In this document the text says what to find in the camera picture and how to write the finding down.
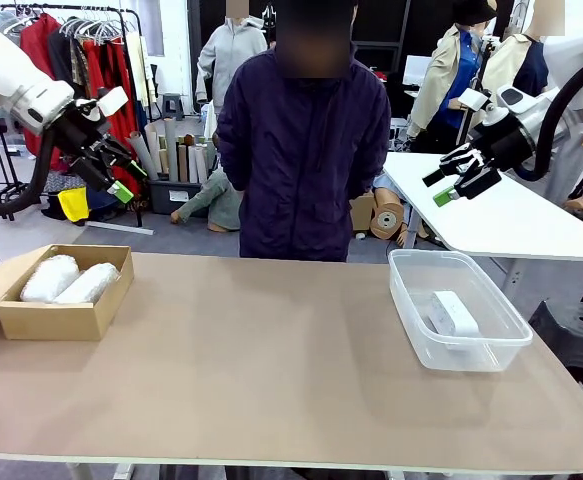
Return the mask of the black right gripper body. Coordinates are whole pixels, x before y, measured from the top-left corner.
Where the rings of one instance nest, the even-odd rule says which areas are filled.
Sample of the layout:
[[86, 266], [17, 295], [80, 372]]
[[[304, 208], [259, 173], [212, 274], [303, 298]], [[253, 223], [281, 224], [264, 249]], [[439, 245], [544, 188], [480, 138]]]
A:
[[534, 153], [533, 141], [516, 118], [504, 118], [493, 125], [476, 125], [472, 129], [472, 146], [480, 152], [483, 166], [517, 173]]

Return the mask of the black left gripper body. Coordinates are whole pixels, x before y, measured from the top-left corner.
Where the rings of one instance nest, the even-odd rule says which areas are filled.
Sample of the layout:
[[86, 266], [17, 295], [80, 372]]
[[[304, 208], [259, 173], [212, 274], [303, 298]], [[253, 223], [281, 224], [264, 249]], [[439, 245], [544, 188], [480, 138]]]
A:
[[74, 157], [112, 153], [109, 123], [99, 109], [88, 114], [84, 109], [66, 109], [54, 121], [54, 145], [63, 154]]

